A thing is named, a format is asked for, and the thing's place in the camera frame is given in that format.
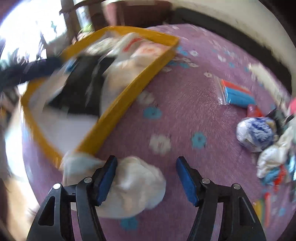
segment black cloth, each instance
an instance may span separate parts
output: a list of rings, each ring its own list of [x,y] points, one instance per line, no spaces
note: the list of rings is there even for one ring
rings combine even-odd
[[[100,98],[105,78],[102,74],[115,58],[79,56],[61,93],[48,103],[49,106],[69,114],[100,116]]]

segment dark border strip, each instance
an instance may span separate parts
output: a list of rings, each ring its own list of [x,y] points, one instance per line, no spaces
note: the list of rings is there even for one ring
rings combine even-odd
[[[171,24],[190,23],[203,27],[216,33],[223,38],[231,41],[250,55],[258,59],[263,65],[269,68],[274,75],[286,87],[287,91],[292,94],[292,77],[289,70],[271,54],[271,51],[261,46],[249,36],[245,35],[236,28],[221,22],[216,18],[200,12],[195,12],[187,8],[177,8],[172,16]]]

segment floor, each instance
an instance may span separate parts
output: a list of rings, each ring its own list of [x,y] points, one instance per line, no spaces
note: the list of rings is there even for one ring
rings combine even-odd
[[[5,133],[6,154],[12,176],[5,181],[8,193],[7,229],[16,241],[26,240],[38,202],[29,184],[22,157],[22,111],[16,108]]]

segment blue gripper pad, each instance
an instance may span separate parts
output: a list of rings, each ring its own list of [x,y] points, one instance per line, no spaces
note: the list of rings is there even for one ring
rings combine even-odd
[[[110,190],[111,184],[113,182],[115,171],[117,168],[116,157],[110,156],[102,168],[103,169],[107,168],[107,169],[105,170],[105,174],[102,178],[102,181],[99,183],[98,195],[96,197],[96,200],[97,200],[96,206],[100,206],[102,202],[105,201],[107,198],[107,195]]]
[[[193,179],[189,174],[188,168],[185,166],[181,158],[178,158],[176,161],[176,169],[188,201],[197,207],[199,202],[196,194],[197,188]]]

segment yellow box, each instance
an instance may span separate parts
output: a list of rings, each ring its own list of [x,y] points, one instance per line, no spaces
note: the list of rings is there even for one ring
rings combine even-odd
[[[98,152],[105,139],[109,136],[123,114],[127,111],[129,106],[151,81],[151,79],[175,56],[175,50],[178,45],[178,38],[157,31],[128,26],[109,26],[94,32],[85,39],[82,39],[81,41],[78,41],[74,45],[65,49],[62,53],[63,60],[67,61],[72,56],[80,53],[87,46],[100,39],[106,31],[110,30],[114,30],[121,35],[136,32],[141,36],[144,36],[146,39],[149,39],[155,43],[170,46],[170,48],[163,55],[157,58],[151,65],[145,68],[134,79],[134,81],[125,88],[125,90],[115,99],[115,101],[109,106],[105,113],[98,119],[97,123],[76,148],[76,151],[89,153],[91,155],[94,155],[96,152]],[[62,155],[47,142],[46,138],[43,136],[37,123],[35,122],[28,106],[31,95],[36,91],[43,81],[44,78],[29,82],[27,91],[21,98],[21,105],[23,107],[24,119],[27,126],[29,127],[30,133],[33,135],[34,141],[39,144],[46,157],[52,161],[55,167],[59,168]]]

